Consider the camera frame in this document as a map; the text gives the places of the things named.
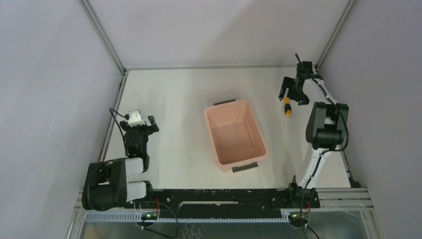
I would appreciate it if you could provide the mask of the yellow black screwdriver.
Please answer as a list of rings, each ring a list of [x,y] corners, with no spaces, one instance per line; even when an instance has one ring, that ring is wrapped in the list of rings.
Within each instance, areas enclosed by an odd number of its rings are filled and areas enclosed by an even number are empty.
[[[292,108],[291,108],[291,104],[290,104],[290,98],[289,97],[285,97],[284,98],[284,112],[287,116],[291,116],[292,115]]]

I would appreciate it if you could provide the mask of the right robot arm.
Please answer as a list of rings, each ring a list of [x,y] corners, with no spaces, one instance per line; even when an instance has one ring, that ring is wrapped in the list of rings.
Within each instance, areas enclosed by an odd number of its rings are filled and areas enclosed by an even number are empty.
[[[302,209],[319,207],[316,182],[322,167],[331,153],[343,151],[348,146],[349,139],[349,107],[332,98],[324,85],[323,77],[313,71],[311,61],[299,60],[296,76],[283,79],[279,100],[284,103],[285,115],[292,115],[292,101],[300,106],[310,103],[304,92],[306,81],[319,92],[305,131],[309,147],[299,172],[281,193],[287,204]]]

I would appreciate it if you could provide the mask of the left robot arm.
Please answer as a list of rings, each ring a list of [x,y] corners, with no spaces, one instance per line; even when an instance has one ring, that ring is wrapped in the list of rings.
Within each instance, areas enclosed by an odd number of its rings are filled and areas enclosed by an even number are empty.
[[[107,211],[120,208],[136,200],[141,206],[151,207],[156,200],[151,183],[130,182],[129,177],[148,171],[150,157],[147,153],[149,136],[159,131],[154,116],[149,124],[128,116],[119,123],[123,135],[126,157],[91,163],[82,193],[85,210]]]

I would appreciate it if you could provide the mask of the pink plastic bin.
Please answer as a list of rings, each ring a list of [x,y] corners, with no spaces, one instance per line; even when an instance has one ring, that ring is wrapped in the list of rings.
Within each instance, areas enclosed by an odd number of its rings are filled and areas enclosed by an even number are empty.
[[[269,156],[253,107],[248,100],[230,100],[204,110],[211,146],[222,171],[243,171]]]

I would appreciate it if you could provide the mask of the left green circuit board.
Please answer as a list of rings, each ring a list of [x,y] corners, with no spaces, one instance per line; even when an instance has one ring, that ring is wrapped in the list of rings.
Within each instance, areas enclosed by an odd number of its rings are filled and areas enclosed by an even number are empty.
[[[142,221],[148,221],[148,220],[157,220],[159,215],[157,213],[143,213],[141,216]]]

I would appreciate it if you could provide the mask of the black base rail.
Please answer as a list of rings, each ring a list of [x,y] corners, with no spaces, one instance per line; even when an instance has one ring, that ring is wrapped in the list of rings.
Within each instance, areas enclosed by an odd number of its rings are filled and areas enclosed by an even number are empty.
[[[320,208],[316,189],[154,189],[142,199],[162,203],[178,219],[276,219],[281,211]]]

